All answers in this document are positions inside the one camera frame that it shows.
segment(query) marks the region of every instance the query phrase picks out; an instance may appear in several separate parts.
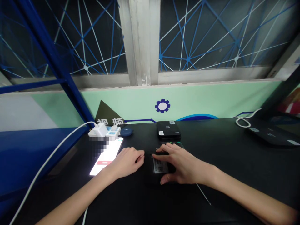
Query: black desk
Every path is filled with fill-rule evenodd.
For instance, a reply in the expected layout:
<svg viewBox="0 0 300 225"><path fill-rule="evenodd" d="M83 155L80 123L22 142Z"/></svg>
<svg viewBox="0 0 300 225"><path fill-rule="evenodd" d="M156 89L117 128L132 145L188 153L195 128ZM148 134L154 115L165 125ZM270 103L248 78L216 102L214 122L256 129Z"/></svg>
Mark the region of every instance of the black desk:
<svg viewBox="0 0 300 225"><path fill-rule="evenodd" d="M178 122L181 142L196 157L275 199L297 208L300 149L273 149L259 143L235 119ZM134 130L122 147L144 149L159 146L156 124L131 124ZM87 135L79 151L60 175L32 191L18 217L20 224L34 224L75 193L89 179L95 142ZM86 225L148 223L260 224L252 214L224 194L201 186L209 206L196 185L144 184L143 167L106 188L90 205ZM82 217L76 224L82 223Z"/></svg>

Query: hand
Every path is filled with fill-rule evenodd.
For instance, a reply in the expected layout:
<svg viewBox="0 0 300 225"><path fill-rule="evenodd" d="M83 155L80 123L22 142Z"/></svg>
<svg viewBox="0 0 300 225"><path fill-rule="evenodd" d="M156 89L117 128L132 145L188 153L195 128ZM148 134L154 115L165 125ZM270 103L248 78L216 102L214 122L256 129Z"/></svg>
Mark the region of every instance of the hand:
<svg viewBox="0 0 300 225"><path fill-rule="evenodd" d="M176 172L165 174L160 184L176 181L180 184L199 183L210 186L215 166L197 159L176 144L163 144L156 152L168 152L169 155L153 154L152 156L157 160L169 162L176 167Z"/></svg>
<svg viewBox="0 0 300 225"><path fill-rule="evenodd" d="M144 164L144 150L133 147L123 148L112 163L105 167L115 180L136 172Z"/></svg>

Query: black triangle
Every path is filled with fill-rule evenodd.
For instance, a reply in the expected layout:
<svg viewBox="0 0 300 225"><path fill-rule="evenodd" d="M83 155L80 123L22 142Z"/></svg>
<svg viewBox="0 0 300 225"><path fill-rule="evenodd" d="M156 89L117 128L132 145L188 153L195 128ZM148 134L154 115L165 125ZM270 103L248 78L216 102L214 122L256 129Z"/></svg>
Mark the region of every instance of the black triangle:
<svg viewBox="0 0 300 225"><path fill-rule="evenodd" d="M113 125L113 119L122 118L113 111L104 101L100 101L97 115L95 117L95 122L98 123L98 120L106 119L109 125Z"/></svg>

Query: white wall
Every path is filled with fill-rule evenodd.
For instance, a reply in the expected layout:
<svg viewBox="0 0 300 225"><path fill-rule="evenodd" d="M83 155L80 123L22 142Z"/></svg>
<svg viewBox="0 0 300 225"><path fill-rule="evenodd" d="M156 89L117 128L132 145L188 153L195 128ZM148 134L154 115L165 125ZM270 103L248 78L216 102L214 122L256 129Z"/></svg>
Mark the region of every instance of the white wall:
<svg viewBox="0 0 300 225"><path fill-rule="evenodd" d="M58 128L30 95L0 96L0 131Z"/></svg>

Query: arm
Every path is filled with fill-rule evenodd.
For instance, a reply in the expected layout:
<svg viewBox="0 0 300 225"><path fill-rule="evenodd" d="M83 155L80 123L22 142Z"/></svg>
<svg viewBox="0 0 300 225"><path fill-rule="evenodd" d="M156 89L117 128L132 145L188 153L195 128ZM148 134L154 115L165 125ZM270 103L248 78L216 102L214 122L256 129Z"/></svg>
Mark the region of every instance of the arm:
<svg viewBox="0 0 300 225"><path fill-rule="evenodd" d="M136 172L143 163L143 150L137 151L133 147L124 148L111 164L101 170L79 191L40 220L37 225L74 224L101 191L118 178Z"/></svg>
<svg viewBox="0 0 300 225"><path fill-rule="evenodd" d="M157 152L168 152L169 155L153 154L153 157L176 167L175 173L162 177L161 184L169 181L204 184L228 195L265 224L293 224L297 219L298 212L295 209L197 159L175 144L162 145Z"/></svg>

